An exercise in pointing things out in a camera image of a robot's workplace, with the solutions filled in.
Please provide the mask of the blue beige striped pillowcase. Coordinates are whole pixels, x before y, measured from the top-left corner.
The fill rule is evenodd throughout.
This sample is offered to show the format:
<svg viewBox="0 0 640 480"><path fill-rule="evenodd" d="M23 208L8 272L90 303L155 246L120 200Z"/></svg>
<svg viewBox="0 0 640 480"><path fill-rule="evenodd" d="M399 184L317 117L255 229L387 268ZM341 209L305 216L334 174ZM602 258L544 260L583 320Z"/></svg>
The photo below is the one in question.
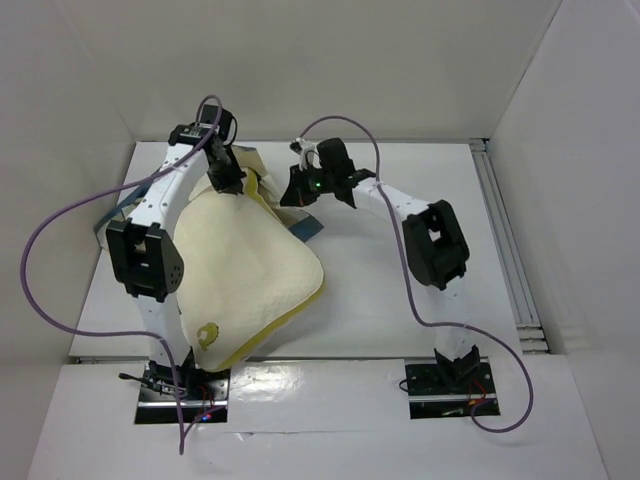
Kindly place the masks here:
<svg viewBox="0 0 640 480"><path fill-rule="evenodd" d="M233 146L232 151L245 173L253 173L258 180L257 195L269 207L273 215L299 240L307 242L318 235L323 224L311 213L300 207L283 207L279 204L282 193L275 184L255 147ZM124 221L138 206L150 187L149 183L135 187L115 207L104 214L93 226L93 233L100 247L107 251L106 227L112 220Z"/></svg>

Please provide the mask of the cream yellow-edged pillow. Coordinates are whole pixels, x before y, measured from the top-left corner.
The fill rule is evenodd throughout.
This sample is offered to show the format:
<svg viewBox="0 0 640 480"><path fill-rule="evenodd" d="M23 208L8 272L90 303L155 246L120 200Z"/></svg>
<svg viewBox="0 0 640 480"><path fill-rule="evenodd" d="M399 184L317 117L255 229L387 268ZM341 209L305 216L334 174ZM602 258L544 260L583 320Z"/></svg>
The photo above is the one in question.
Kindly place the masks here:
<svg viewBox="0 0 640 480"><path fill-rule="evenodd" d="M181 212L174 243L185 264L177 291L196 364L227 369L315 301L324 269L277 218L250 172L240 195L201 178Z"/></svg>

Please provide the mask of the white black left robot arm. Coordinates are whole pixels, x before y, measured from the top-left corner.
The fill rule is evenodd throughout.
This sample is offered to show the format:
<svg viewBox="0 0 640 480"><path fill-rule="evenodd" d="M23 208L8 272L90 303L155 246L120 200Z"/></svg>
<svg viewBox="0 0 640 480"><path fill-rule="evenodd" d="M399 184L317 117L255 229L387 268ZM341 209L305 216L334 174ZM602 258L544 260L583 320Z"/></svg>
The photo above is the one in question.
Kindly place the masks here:
<svg viewBox="0 0 640 480"><path fill-rule="evenodd" d="M106 227L115 279L133 297L146 331L165 341L152 348L151 379L176 399L193 394L198 376L181 325L176 292L185 263L174 232L199 180L208 179L218 193L242 192L246 174L232 152L236 130L235 116L213 105L202 107L195 122L177 125L138 206Z"/></svg>

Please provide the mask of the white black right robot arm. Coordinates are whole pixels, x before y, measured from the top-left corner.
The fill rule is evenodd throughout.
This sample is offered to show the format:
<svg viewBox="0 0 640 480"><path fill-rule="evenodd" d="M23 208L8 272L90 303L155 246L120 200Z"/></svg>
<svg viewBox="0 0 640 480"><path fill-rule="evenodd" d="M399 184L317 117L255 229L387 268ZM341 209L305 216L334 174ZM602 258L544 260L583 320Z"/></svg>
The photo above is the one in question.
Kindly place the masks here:
<svg viewBox="0 0 640 480"><path fill-rule="evenodd" d="M289 148L298 161L289 168L282 206L308 206L331 194L390 222L403 272L425 287L429 297L438 384L448 392L460 391L478 368L480 354L465 329L469 316L462 287L470 252L453 207L445 200L429 203L390 187L379 179L378 170L356 168L339 138L314 144L299 137Z"/></svg>

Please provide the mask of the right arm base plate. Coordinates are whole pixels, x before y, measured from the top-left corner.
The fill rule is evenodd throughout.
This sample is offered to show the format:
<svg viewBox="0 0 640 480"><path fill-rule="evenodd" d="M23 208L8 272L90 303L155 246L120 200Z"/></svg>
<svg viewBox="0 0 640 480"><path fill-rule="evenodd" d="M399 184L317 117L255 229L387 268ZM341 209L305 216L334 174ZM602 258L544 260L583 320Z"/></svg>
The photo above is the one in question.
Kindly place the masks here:
<svg viewBox="0 0 640 480"><path fill-rule="evenodd" d="M447 385L438 373L434 359L408 361L405 376L398 382L407 394L412 420L469 417L476 407L476 417L501 414L493 373L482 360L468 377Z"/></svg>

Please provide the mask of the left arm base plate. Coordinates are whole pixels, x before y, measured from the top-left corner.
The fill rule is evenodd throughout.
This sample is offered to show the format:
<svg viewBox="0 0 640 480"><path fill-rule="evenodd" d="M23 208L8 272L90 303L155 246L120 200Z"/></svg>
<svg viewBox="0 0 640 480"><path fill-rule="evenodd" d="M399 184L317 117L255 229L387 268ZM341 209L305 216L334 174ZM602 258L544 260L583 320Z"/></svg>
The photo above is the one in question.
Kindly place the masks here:
<svg viewBox="0 0 640 480"><path fill-rule="evenodd" d="M136 425L177 424L176 402L173 385L162 379L154 379L148 366L143 373L120 373L120 380L139 384L134 423ZM190 385L180 385L184 423L199 418L198 423L217 424L228 420L228 398L231 370L209 373L192 372Z"/></svg>

